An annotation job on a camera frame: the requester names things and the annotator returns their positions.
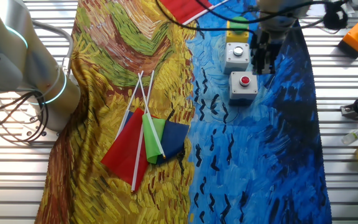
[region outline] metal grating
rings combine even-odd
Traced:
[[[77,0],[24,2],[34,19],[71,33]],[[308,17],[305,22],[315,20],[317,17]],[[358,11],[350,19],[349,25],[353,26],[356,22]],[[61,62],[68,42],[49,31],[36,29],[36,32],[51,54]],[[336,50],[346,30],[335,35],[321,29],[305,29],[303,33],[313,64],[333,223],[358,224],[358,163],[353,156],[358,141],[350,146],[343,146],[340,142],[343,135],[358,128],[358,121],[343,118],[339,110],[341,105],[350,104],[358,98],[358,59],[351,61]],[[10,96],[5,94],[4,100],[10,100]],[[28,104],[22,106],[24,111],[28,108]],[[21,112],[14,117],[28,119]],[[7,126],[18,135],[23,132],[23,127],[11,119]],[[55,136],[45,136],[38,144],[26,146],[13,145],[0,138],[0,224],[34,222],[44,189],[49,152],[55,139]]]

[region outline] red fabric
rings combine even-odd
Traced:
[[[132,178],[134,175],[137,145],[143,122],[143,113],[144,112],[141,109],[136,109],[128,123],[124,126],[121,134],[118,136],[116,141],[114,141],[109,151],[101,161],[102,164],[106,165],[120,179],[130,185],[132,185]],[[139,188],[148,165],[149,162],[147,162],[146,148],[143,139],[135,191]]]
[[[211,7],[208,0],[200,0],[205,6]],[[178,22],[184,23],[205,9],[195,0],[160,0]]]

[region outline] flag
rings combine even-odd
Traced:
[[[158,156],[157,164],[169,161],[175,157],[179,152],[185,148],[185,139],[189,126],[185,124],[178,124],[171,121],[166,121],[161,146],[164,149],[166,159],[162,155]]]
[[[131,118],[127,121],[121,134],[114,141],[101,161],[102,164],[107,166],[120,179],[130,185],[132,184],[132,178],[134,176],[137,145],[139,143],[140,129],[143,122],[143,113],[141,109],[137,108],[135,112],[131,114]],[[143,140],[135,190],[139,188],[148,165]]]
[[[200,0],[206,7],[213,5],[208,0]],[[171,12],[175,19],[181,24],[189,24],[205,13],[205,9],[195,0],[160,0],[160,2]]]
[[[150,123],[149,116],[149,114],[143,115],[144,141],[146,145],[147,161],[151,164],[155,164],[157,162],[157,156],[161,155],[162,153],[160,145],[163,136],[165,120],[154,118],[152,119],[152,123]],[[156,139],[153,134],[152,125],[154,125],[158,139]]]

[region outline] black squiggle pattern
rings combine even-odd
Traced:
[[[202,212],[200,213],[200,216],[199,216],[200,220],[201,220],[203,223],[204,223],[204,215],[205,215],[205,212],[202,211]]]
[[[168,115],[167,121],[169,121],[172,118],[173,114],[175,114],[175,110],[173,109],[173,103],[172,102],[171,102],[171,108],[172,108],[172,110],[171,110],[171,113]]]
[[[196,195],[194,196],[194,204],[197,206],[197,208],[198,208],[198,203],[197,203],[198,196],[199,196],[199,193],[197,192]]]
[[[196,164],[197,167],[200,167],[201,162],[203,161],[202,158],[200,157],[200,154],[201,154],[201,147],[199,144],[197,144],[196,145],[196,158],[198,160]]]
[[[246,192],[243,191],[239,202],[240,211],[241,211],[241,217],[240,217],[241,223],[244,221],[244,212],[242,211],[242,208],[247,204],[247,201],[248,201],[248,195],[246,194]]]
[[[185,168],[183,166],[183,159],[185,158],[185,154],[186,154],[186,151],[182,150],[177,155],[177,158],[178,158],[178,161],[179,161],[179,166],[180,166],[180,172],[181,172],[182,175],[185,173]]]
[[[233,147],[234,145],[234,138],[233,138],[233,133],[231,134],[231,141],[229,143],[229,147],[228,147],[228,151],[229,151],[229,155],[227,156],[227,164],[230,165],[230,160],[231,160],[231,147]]]
[[[228,213],[230,212],[230,209],[231,209],[231,205],[230,205],[229,199],[227,198],[226,194],[224,194],[224,200],[226,201],[226,208],[221,213],[221,223],[222,224],[226,224],[225,218],[226,218],[226,215],[228,215]]]
[[[210,150],[210,151],[213,151],[213,150],[214,150],[214,147],[215,147],[215,144],[214,144],[214,136],[213,136],[213,135],[211,135],[211,142],[212,142],[212,145],[211,145],[211,147],[209,147],[209,150]]]
[[[110,188],[110,185],[107,183],[106,179],[103,176],[100,176],[100,179],[102,180],[102,182],[105,184],[107,188]]]
[[[197,24],[197,28],[200,28],[200,24],[198,23],[198,21],[197,20],[195,20],[195,21],[196,21],[196,24]],[[205,35],[204,35],[203,31],[199,30],[198,32],[200,33],[200,35],[203,38],[203,40],[205,40]]]
[[[200,116],[200,121],[202,121],[204,119],[204,112],[203,112],[203,109],[205,108],[205,101],[204,99],[201,99],[201,104],[202,106],[200,107],[200,113],[201,113],[201,116]]]
[[[220,171],[219,167],[216,166],[216,155],[214,156],[214,159],[212,160],[211,168],[214,169],[215,171]]]
[[[215,110],[215,108],[216,108],[216,100],[218,99],[218,97],[219,97],[219,94],[216,94],[214,96],[214,98],[212,99],[212,102],[211,102],[211,112],[212,112],[212,114],[215,114],[215,115],[218,114],[218,112]]]
[[[223,123],[226,124],[226,119],[229,116],[229,112],[227,112],[227,108],[226,105],[223,103],[223,110],[225,112],[224,116],[223,116]]]
[[[194,101],[197,102],[198,101],[198,97],[200,95],[200,85],[198,84],[198,81],[196,80],[196,86],[197,86],[197,89],[195,91],[195,94],[196,94],[196,97],[194,98]]]
[[[204,85],[204,94],[205,94],[205,93],[206,93],[206,90],[208,89],[208,86],[206,85],[206,83],[208,82],[208,79],[206,78],[206,74],[205,74],[204,68],[201,68],[201,70],[203,71],[203,76],[204,76],[203,85]]]
[[[204,177],[203,180],[204,180],[204,182],[202,184],[200,184],[200,191],[201,191],[202,194],[204,194],[204,186],[206,184],[206,177]]]
[[[214,212],[214,204],[215,204],[215,198],[212,196],[211,193],[209,193],[209,198],[211,199],[211,203],[209,204],[209,209]]]

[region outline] brush stroke pattern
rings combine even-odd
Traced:
[[[224,8],[216,12],[232,17]],[[198,24],[226,22],[207,14]],[[258,77],[259,94],[247,108],[228,105],[224,33],[197,34],[187,43],[197,97],[188,136],[198,148],[213,145],[194,148],[190,156],[197,162],[198,152],[203,159],[190,188],[190,198],[197,195],[190,216],[203,217],[193,223],[331,223],[314,80],[301,32],[288,36],[277,74]]]
[[[185,40],[195,34],[167,22],[153,1],[78,1],[72,70],[81,101],[50,153],[36,223],[175,223],[187,219],[195,167],[188,161],[189,139],[178,157],[149,166],[136,194],[100,161],[116,137],[133,94],[131,110],[144,108],[141,91],[133,92],[142,70],[146,91],[155,70],[150,112],[190,124],[195,111],[189,99],[193,67]]]

